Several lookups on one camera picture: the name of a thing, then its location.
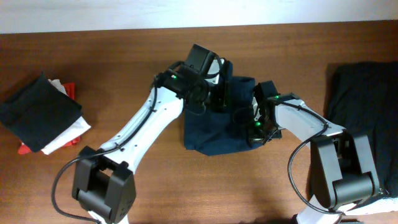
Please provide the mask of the navy blue shorts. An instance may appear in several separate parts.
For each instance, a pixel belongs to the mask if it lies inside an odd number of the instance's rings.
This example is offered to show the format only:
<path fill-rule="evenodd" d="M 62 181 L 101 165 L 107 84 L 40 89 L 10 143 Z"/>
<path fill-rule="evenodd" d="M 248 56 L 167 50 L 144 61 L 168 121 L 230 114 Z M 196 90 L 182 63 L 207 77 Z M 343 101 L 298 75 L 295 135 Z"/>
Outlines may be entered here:
<path fill-rule="evenodd" d="M 255 84 L 251 77 L 234 77 L 233 64 L 228 64 L 231 106 L 224 113 L 207 111 L 203 115 L 191 112 L 184 116 L 184 146 L 207 156 L 250 151 L 262 145 L 249 145 L 247 128 L 254 119 L 254 92 L 263 90 L 273 96 L 277 90 L 272 81 Z"/>

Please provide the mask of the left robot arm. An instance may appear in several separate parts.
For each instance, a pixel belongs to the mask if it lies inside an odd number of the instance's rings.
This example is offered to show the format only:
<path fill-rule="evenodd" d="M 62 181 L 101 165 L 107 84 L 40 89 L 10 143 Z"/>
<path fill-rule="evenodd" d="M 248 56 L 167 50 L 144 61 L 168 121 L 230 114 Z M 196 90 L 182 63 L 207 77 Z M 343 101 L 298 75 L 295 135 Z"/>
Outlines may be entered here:
<path fill-rule="evenodd" d="M 141 159 L 184 107 L 225 107 L 229 68 L 225 58 L 193 45 L 184 61 L 155 75 L 145 103 L 115 136 L 97 150 L 86 146 L 80 151 L 72 197 L 89 213 L 89 221 L 128 222 Z"/>

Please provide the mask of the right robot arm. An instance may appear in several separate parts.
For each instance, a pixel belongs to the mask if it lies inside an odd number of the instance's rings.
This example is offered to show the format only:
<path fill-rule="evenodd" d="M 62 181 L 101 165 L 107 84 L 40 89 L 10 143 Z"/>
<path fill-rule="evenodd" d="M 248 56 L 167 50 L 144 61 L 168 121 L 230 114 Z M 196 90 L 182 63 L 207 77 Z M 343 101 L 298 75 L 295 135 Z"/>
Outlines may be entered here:
<path fill-rule="evenodd" d="M 379 179 L 366 134 L 351 134 L 293 93 L 279 94 L 272 81 L 257 84 L 253 93 L 248 143 L 280 139 L 283 129 L 301 141 L 289 157 L 287 174 L 306 207 L 292 217 L 292 223 L 339 223 L 348 210 L 378 194 Z M 303 147 L 310 150 L 310 200 L 300 193 L 292 175 L 294 158 Z"/>

